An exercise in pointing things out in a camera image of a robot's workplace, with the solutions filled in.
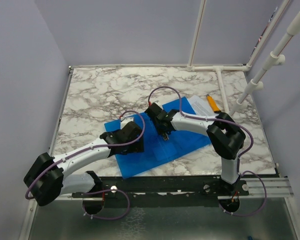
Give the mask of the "blue plastic folder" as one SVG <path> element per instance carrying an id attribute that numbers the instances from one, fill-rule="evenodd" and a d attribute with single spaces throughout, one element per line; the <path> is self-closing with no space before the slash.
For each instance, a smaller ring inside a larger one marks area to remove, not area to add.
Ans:
<path id="1" fill-rule="evenodd" d="M 144 152 L 115 156 L 124 179 L 169 163 L 211 144 L 207 136 L 189 131 L 173 131 L 168 136 L 168 140 L 164 140 L 158 135 L 146 113 L 142 112 L 140 115 L 145 121 Z"/>

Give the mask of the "printed white paper sheets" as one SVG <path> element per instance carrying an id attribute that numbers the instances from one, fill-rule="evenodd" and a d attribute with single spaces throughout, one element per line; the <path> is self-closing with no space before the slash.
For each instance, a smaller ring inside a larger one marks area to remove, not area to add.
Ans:
<path id="1" fill-rule="evenodd" d="M 206 99 L 202 99 L 197 95 L 193 95 L 192 97 L 187 99 L 191 107 L 193 108 L 196 115 L 199 116 L 215 116 L 216 114 L 213 112 L 210 107 L 208 101 Z"/>

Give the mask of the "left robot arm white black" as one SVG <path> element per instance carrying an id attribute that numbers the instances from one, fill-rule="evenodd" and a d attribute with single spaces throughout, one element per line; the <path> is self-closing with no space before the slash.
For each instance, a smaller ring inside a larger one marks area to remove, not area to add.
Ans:
<path id="1" fill-rule="evenodd" d="M 144 132 L 144 127 L 130 121 L 123 128 L 104 132 L 91 143 L 68 153 L 40 154 L 23 179 L 28 188 L 26 199 L 34 199 L 43 207 L 64 194 L 84 192 L 91 198 L 96 197 L 101 190 L 96 174 L 76 175 L 75 172 L 113 155 L 143 152 Z"/>

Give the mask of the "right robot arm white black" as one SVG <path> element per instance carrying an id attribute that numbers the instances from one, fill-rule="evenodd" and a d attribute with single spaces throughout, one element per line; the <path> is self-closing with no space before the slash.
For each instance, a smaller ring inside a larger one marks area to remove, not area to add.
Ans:
<path id="1" fill-rule="evenodd" d="M 244 146 L 246 135 L 227 113 L 221 112 L 208 117 L 184 113 L 177 109 L 166 112 L 155 103 L 151 104 L 145 113 L 164 140 L 175 131 L 207 136 L 215 152 L 221 157 L 220 191 L 226 196 L 237 191 L 239 152 Z"/>

